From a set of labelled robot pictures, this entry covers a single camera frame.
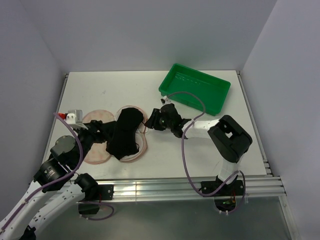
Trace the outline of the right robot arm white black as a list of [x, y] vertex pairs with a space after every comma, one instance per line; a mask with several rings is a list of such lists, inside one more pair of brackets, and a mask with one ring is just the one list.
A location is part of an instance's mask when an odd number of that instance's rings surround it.
[[217, 175], [217, 191], [229, 194], [234, 188], [234, 181], [239, 174], [243, 155], [253, 143], [252, 137], [230, 116], [224, 115], [214, 120], [183, 118], [178, 114], [173, 103], [165, 104], [160, 109], [153, 109], [150, 118], [144, 124], [149, 129], [171, 133], [181, 139], [181, 156], [187, 178], [190, 178], [186, 156], [185, 140], [210, 139], [223, 158], [222, 167]]

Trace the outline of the peach floral mesh laundry bag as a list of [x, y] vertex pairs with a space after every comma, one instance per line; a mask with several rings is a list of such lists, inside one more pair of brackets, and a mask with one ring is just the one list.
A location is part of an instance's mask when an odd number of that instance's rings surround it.
[[[139, 125], [138, 129], [135, 133], [135, 142], [138, 147], [138, 153], [133, 155], [127, 155], [121, 158], [119, 161], [121, 163], [133, 163], [140, 159], [147, 151], [148, 144], [146, 139], [147, 127], [145, 127], [144, 123], [148, 120], [148, 115], [146, 112], [133, 105], [126, 105], [120, 108], [115, 114], [112, 114], [110, 111], [98, 109], [89, 112], [84, 118], [83, 123], [90, 123], [92, 120], [102, 121], [103, 123], [109, 123], [112, 121], [116, 121], [122, 110], [127, 108], [135, 108], [139, 110], [143, 114], [143, 121]], [[107, 152], [107, 142], [103, 143], [94, 143], [91, 147], [90, 151], [84, 158], [84, 162], [91, 164], [91, 165], [98, 165], [107, 162], [113, 155]]]

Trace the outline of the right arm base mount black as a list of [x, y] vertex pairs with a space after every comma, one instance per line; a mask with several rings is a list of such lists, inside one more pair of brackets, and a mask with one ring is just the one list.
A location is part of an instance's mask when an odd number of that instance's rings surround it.
[[[199, 191], [202, 194], [211, 194], [216, 191], [222, 183], [223, 182], [217, 177], [215, 180], [202, 181]], [[245, 202], [245, 195], [246, 186], [242, 180], [236, 177], [230, 184], [225, 184], [212, 197], [214, 198], [214, 204], [218, 211], [229, 214]]]

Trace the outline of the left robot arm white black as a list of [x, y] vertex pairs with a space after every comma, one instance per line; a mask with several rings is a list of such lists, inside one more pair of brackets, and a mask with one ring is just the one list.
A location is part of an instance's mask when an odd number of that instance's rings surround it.
[[2, 240], [35, 240], [59, 215], [76, 203], [103, 205], [101, 188], [88, 173], [79, 174], [59, 196], [55, 194], [71, 180], [95, 143], [111, 139], [115, 122], [93, 120], [81, 127], [63, 121], [71, 135], [60, 137], [49, 159], [36, 172], [19, 203], [0, 223]]

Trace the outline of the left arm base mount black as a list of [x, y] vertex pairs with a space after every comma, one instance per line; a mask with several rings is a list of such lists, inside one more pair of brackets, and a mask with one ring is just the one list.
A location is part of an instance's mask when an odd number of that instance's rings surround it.
[[113, 199], [114, 186], [102, 184], [85, 193], [85, 197], [78, 204], [78, 213], [88, 221], [102, 221], [109, 219], [115, 213], [115, 208], [105, 201]]

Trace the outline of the black bra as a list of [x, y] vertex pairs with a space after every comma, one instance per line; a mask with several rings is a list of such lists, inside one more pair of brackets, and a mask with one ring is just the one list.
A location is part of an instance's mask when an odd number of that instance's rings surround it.
[[134, 106], [120, 109], [115, 121], [100, 127], [106, 140], [106, 151], [123, 163], [134, 162], [147, 150], [147, 140], [140, 126], [145, 121], [143, 112]]

